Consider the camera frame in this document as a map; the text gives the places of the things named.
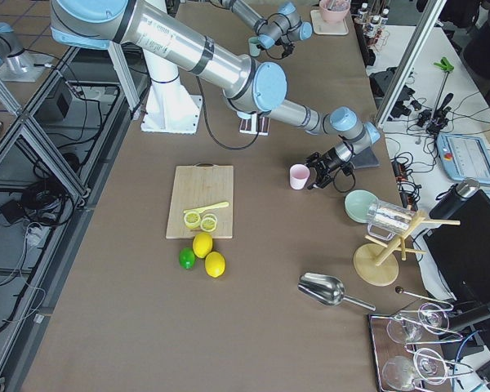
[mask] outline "pink container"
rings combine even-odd
[[[330,1],[331,0],[319,1],[319,14],[321,15],[321,19],[328,23],[339,23],[350,12],[350,1],[336,0],[332,11],[329,11],[327,6]]]

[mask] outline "bottle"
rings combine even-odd
[[[370,18],[370,23],[367,25],[367,32],[365,33],[367,38],[376,37],[378,25],[379,25],[379,15],[374,15],[372,18]]]
[[[367,13],[368,13],[368,3],[364,2],[363,4],[361,4],[361,7],[358,9],[356,21],[358,23],[364,23],[365,20],[367,19]]]
[[[389,21],[389,11],[389,8],[383,8],[383,12],[381,13],[380,29],[384,29],[386,23]]]
[[[447,219],[453,215],[466,200],[479,190],[479,182],[473,178],[465,178],[461,183],[453,185],[439,203],[430,211],[432,219]]]

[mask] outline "light blue bowl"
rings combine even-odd
[[[353,190],[345,198],[346,215],[358,223],[367,223],[368,207],[376,201],[377,196],[367,190]]]

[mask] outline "black monitor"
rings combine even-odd
[[[478,191],[442,225],[425,235],[425,242],[457,302],[490,302],[490,199]],[[490,350],[490,319],[475,325]]]

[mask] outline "small cup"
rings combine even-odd
[[[332,8],[332,10],[328,10],[327,6],[330,1],[331,0],[319,1],[319,14],[321,15],[321,19],[327,23],[339,23],[349,13],[350,1],[336,0],[336,5]]]
[[[260,55],[260,48],[258,45],[260,44],[260,40],[258,37],[251,37],[248,39],[248,52],[252,57],[258,57]]]
[[[307,180],[310,177],[310,169],[307,166],[301,165],[299,163],[293,165],[289,173],[291,187],[296,190],[303,189]]]

